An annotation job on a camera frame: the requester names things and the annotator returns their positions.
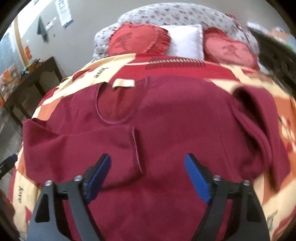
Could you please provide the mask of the left red heart pillow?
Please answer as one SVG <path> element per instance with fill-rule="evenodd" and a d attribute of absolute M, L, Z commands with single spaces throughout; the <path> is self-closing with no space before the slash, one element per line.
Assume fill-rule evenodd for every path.
<path fill-rule="evenodd" d="M 170 42 L 168 31 L 159 26 L 127 22 L 109 38 L 107 54 L 109 56 L 133 53 L 163 55 L 168 50 Z"/>

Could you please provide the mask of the dark wooden side table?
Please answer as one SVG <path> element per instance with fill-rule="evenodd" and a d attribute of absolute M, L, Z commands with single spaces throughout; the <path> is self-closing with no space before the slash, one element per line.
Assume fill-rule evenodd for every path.
<path fill-rule="evenodd" d="M 6 100 L 4 107 L 10 114 L 10 116 L 14 119 L 14 121 L 19 125 L 23 126 L 20 119 L 16 117 L 13 113 L 13 109 L 17 108 L 26 118 L 31 118 L 28 112 L 24 109 L 21 102 L 21 94 L 32 87 L 33 85 L 37 88 L 37 91 L 41 94 L 42 97 L 45 96 L 46 92 L 41 86 L 39 80 L 40 76 L 43 72 L 54 72 L 56 77 L 59 80 L 59 83 L 62 82 L 62 74 L 59 70 L 57 62 L 55 58 L 52 56 L 46 61 L 44 61 L 39 67 L 37 67 L 33 72 L 26 75 L 24 80 L 15 88 L 15 90 L 11 93 L 11 95 Z"/>

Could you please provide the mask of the dark cloth on wall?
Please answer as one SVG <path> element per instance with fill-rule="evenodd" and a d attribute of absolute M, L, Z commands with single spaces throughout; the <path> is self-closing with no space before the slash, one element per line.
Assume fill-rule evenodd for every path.
<path fill-rule="evenodd" d="M 48 34 L 41 16 L 39 16 L 38 19 L 37 35 L 40 35 L 42 37 L 44 43 L 48 43 Z"/>

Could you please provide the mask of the white square pillow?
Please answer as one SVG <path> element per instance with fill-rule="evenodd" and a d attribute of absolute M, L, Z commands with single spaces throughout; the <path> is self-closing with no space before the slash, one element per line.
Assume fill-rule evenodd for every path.
<path fill-rule="evenodd" d="M 203 28 L 201 24 L 174 26 L 164 25 L 171 38 L 167 56 L 204 60 Z"/>

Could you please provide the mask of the right red heart pillow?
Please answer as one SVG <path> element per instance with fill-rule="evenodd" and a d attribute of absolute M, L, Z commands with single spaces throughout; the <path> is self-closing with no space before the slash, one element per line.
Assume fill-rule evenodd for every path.
<path fill-rule="evenodd" d="M 230 39 L 218 28 L 204 30 L 203 48 L 206 61 L 259 69 L 257 57 L 250 48 L 241 41 Z"/>

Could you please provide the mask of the paper notice on wall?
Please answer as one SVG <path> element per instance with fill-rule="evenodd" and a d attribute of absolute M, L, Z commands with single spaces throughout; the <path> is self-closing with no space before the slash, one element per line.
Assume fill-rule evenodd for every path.
<path fill-rule="evenodd" d="M 62 28 L 66 29 L 69 25 L 73 23 L 69 3 L 67 0 L 56 0 L 55 5 L 61 26 Z"/>

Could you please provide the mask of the floral folded quilt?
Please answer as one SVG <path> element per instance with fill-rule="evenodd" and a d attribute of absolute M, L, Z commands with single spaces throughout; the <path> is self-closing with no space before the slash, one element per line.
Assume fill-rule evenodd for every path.
<path fill-rule="evenodd" d="M 204 29 L 218 28 L 230 39 L 244 42 L 255 55 L 259 44 L 252 33 L 242 27 L 232 15 L 193 3 L 158 3 L 142 6 L 121 15 L 113 25 L 103 28 L 94 37 L 93 59 L 107 57 L 110 36 L 122 23 L 153 24 L 157 26 L 186 26 L 200 24 Z"/>

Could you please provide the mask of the red heart pillow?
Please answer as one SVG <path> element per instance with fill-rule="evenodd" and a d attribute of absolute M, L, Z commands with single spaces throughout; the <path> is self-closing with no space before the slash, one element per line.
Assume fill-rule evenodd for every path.
<path fill-rule="evenodd" d="M 230 39 L 218 28 L 204 30 L 203 48 L 206 61 L 259 69 L 257 57 L 250 48 L 241 41 Z"/>
<path fill-rule="evenodd" d="M 133 53 L 163 55 L 168 50 L 170 42 L 168 31 L 159 26 L 127 22 L 109 38 L 107 54 L 109 56 Z"/>

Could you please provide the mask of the orange red cream blanket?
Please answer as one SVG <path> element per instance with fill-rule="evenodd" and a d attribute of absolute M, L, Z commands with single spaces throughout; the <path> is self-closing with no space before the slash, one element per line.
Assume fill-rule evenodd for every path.
<path fill-rule="evenodd" d="M 88 204 L 105 240 L 191 240 L 207 207 L 195 156 L 223 181 L 252 185 L 268 240 L 295 218 L 295 99 L 243 66 L 124 54 L 67 77 L 23 122 L 9 200 L 27 237 L 43 185 L 72 182 L 102 154 L 111 168 Z"/>

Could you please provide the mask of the maroon fleece sweater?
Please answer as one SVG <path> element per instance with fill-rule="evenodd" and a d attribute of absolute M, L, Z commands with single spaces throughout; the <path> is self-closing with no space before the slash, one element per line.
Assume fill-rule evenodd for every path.
<path fill-rule="evenodd" d="M 290 172 L 275 101 L 263 88 L 232 92 L 207 80 L 150 76 L 63 97 L 47 120 L 23 124 L 27 176 L 67 182 L 102 154 L 111 168 L 89 210 L 106 240 L 190 240 L 206 205 L 185 170 L 192 153 L 227 181 Z"/>

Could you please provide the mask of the dark carved wooden headboard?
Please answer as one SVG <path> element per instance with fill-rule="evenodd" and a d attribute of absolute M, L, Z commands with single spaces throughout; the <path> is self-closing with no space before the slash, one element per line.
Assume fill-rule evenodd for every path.
<path fill-rule="evenodd" d="M 259 44 L 260 63 L 284 90 L 295 97 L 295 52 L 257 30 L 250 32 Z"/>

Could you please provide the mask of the red paper wall decoration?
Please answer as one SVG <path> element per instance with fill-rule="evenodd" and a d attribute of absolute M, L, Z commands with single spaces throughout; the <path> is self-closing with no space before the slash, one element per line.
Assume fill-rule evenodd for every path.
<path fill-rule="evenodd" d="M 32 55 L 28 46 L 25 47 L 25 54 L 28 60 L 32 59 Z"/>

